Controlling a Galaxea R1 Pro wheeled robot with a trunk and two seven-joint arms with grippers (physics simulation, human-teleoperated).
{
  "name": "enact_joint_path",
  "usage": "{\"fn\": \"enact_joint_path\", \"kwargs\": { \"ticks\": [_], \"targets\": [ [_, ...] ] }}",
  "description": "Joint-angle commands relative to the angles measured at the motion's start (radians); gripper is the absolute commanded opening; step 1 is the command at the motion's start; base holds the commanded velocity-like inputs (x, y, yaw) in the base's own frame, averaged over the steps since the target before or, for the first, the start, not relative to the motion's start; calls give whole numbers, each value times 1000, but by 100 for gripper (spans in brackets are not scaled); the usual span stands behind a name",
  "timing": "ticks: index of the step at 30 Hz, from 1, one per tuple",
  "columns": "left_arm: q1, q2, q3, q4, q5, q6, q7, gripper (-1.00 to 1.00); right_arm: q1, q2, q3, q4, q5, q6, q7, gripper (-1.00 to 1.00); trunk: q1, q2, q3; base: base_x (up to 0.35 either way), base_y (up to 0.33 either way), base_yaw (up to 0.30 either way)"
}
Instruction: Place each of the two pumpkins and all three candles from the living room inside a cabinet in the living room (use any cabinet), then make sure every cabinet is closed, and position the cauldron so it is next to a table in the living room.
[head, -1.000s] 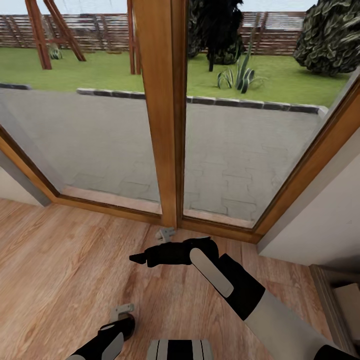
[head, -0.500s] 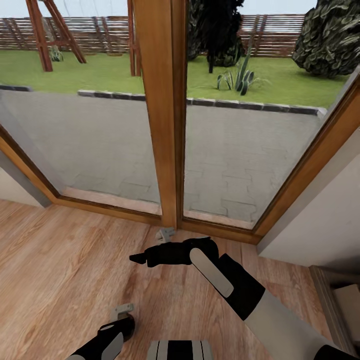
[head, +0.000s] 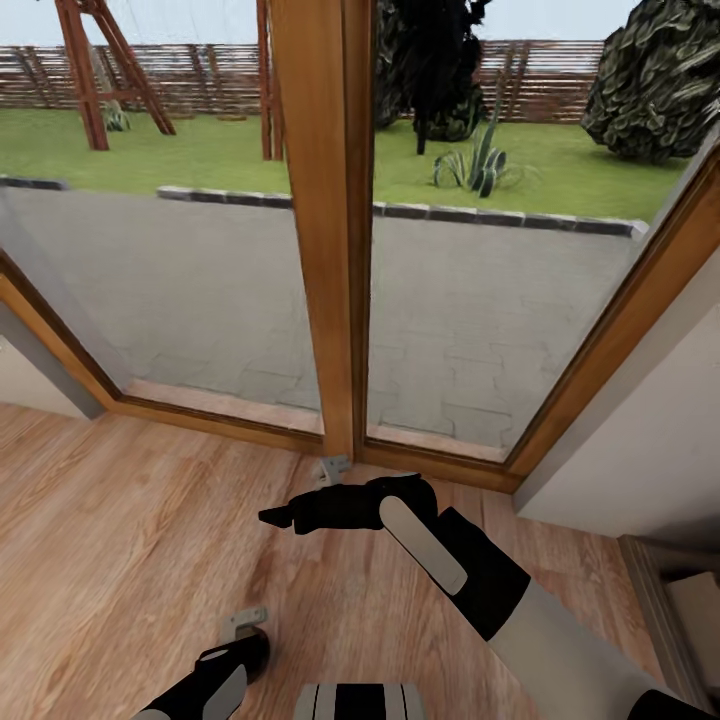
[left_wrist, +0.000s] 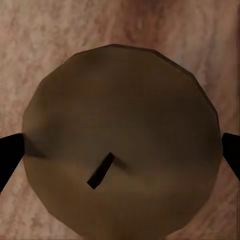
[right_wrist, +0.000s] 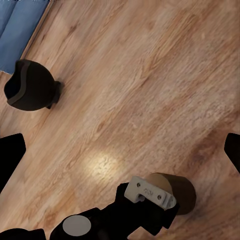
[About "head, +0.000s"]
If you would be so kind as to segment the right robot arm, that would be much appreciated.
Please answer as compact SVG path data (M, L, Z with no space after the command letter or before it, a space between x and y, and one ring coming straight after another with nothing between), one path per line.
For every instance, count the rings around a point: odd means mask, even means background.
M386 527L512 672L547 720L720 720L685 703L604 640L474 523L440 515L420 472L343 485L349 455L321 458L315 491L258 518L306 535Z

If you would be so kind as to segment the pillar candle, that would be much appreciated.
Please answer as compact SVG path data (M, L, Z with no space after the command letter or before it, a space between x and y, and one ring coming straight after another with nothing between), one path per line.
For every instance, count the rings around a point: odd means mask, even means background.
M267 634L258 627L247 627L246 629L239 629L237 631L237 635L239 636L239 639L245 639L245 637L251 637L252 635L260 635L260 638L267 638ZM269 662L269 657L263 657L261 659L261 668L259 671L255 671L254 673L249 673L247 675L247 685L251 685L251 683L254 683L256 680L259 680L259 677L265 672L265 669L267 668Z

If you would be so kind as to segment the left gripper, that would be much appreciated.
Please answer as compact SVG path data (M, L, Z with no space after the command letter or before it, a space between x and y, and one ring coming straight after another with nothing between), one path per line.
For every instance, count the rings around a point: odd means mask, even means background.
M240 655L247 675L259 671L261 659L268 656L268 638L261 639L259 634L245 637L234 643L227 643L223 649L228 647L232 647L232 650Z

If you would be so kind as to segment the robot trunk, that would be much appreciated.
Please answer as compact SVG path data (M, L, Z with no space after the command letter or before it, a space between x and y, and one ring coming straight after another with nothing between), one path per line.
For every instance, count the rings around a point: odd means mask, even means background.
M304 684L293 720L427 720L416 684Z

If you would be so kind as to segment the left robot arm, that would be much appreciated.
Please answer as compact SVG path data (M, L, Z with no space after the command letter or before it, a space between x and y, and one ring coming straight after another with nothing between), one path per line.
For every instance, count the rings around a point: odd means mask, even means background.
M228 720L242 703L247 675L259 671L268 656L268 638L239 639L237 631L268 620L269 609L256 606L222 616L218 648L195 662L194 673L155 698L129 720Z

